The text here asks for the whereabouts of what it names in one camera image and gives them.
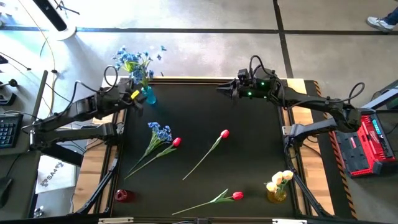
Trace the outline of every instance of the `blue vase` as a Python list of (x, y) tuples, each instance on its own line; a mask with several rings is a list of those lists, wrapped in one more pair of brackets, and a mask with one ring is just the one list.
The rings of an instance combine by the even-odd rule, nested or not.
[(156, 96), (153, 89), (150, 86), (142, 87), (141, 92), (147, 97), (146, 102), (150, 105), (156, 103)]

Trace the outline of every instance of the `red cup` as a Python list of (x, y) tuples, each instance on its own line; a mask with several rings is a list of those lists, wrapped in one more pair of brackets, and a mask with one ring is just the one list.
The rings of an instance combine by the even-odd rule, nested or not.
[(114, 199), (118, 202), (131, 202), (134, 200), (134, 193), (129, 190), (118, 190)]

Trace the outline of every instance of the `yellow vase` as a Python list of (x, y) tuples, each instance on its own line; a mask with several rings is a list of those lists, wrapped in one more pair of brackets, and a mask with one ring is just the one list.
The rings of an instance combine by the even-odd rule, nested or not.
[(287, 197), (287, 192), (285, 190), (278, 189), (276, 192), (270, 192), (267, 190), (267, 198), (272, 203), (281, 203)]

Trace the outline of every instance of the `yellow flower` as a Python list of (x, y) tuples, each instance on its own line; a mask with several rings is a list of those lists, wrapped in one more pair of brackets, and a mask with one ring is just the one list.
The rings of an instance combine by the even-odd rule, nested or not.
[(269, 192), (275, 193), (278, 190), (278, 186), (273, 182), (268, 182), (267, 190), (269, 190)]
[(271, 179), (272, 179), (273, 183), (279, 185), (280, 183), (282, 183), (283, 173), (281, 171), (279, 171), (278, 173), (273, 175)]
[(285, 171), (282, 173), (282, 176), (283, 176), (283, 178), (284, 178), (285, 180), (291, 180), (291, 179), (293, 178), (293, 172), (290, 171), (290, 170), (285, 170)]

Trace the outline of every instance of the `person's foot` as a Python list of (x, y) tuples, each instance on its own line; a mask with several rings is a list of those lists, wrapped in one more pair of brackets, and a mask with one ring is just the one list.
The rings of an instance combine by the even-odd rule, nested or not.
[(366, 19), (366, 23), (369, 26), (381, 30), (383, 32), (390, 32), (395, 27), (394, 25), (389, 25), (388, 23), (384, 22), (383, 19), (376, 18), (373, 16), (369, 16), (368, 19)]

